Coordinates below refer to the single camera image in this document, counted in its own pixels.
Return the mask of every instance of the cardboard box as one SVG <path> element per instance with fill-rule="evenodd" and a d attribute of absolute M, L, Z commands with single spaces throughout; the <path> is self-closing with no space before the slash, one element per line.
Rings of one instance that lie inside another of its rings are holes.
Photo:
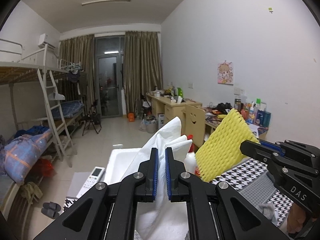
<path fill-rule="evenodd" d="M 158 129 L 164 126 L 164 114 L 158 114 Z"/>

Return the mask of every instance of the yellow mesh packaging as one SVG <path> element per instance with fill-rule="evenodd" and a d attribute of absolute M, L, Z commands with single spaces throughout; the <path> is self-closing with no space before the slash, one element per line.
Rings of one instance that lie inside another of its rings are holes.
<path fill-rule="evenodd" d="M 231 109 L 196 152 L 201 178 L 209 182 L 239 163 L 245 157 L 240 151 L 245 140 L 259 143 L 241 114 Z"/>

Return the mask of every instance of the white tissue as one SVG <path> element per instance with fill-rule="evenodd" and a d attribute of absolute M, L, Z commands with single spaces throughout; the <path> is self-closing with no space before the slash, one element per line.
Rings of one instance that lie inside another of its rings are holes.
<path fill-rule="evenodd" d="M 151 148 L 158 149 L 159 167 L 156 200 L 153 203 L 138 203 L 136 230 L 143 240 L 183 240 L 188 232 L 186 203 L 171 203 L 168 200 L 164 150 L 172 147 L 176 160 L 183 161 L 192 140 L 181 135 L 178 117 L 168 122 L 141 148 L 122 179 L 138 171 L 139 164 L 149 160 Z"/>

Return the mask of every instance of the door frame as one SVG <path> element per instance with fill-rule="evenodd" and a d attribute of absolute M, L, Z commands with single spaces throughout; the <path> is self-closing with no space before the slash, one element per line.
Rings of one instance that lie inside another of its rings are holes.
<path fill-rule="evenodd" d="M 96 98 L 98 99 L 98 105 L 97 105 L 97 110 L 98 113 L 101 115 L 102 118 L 111 118 L 111 117 L 119 117 L 122 116 L 122 72 L 121 72 L 121 66 L 122 66 L 122 55 L 121 53 L 121 38 L 124 37 L 123 35 L 114 35 L 114 36 L 104 36 L 104 37 L 95 37 L 95 94 Z M 99 39 L 105 39 L 105 38 L 119 38 L 119 48 L 118 48 L 118 53 L 112 53 L 112 54 L 98 54 L 98 40 Z M 110 58 L 110 57 L 115 57 L 117 60 L 117 65 L 116 65 L 116 75 L 117 75 L 117 86 L 118 86 L 118 109 L 119 109 L 119 114 L 116 115 L 102 115 L 101 112 L 101 101 L 100 101 L 100 93 L 99 93 L 99 59 L 101 58 Z"/>

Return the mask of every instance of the remote control screen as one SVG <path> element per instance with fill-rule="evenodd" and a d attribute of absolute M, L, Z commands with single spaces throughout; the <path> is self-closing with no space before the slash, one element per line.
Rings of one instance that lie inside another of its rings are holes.
<path fill-rule="evenodd" d="M 92 176 L 98 176 L 100 171 L 102 171 L 102 169 L 95 169 L 92 173 Z"/>

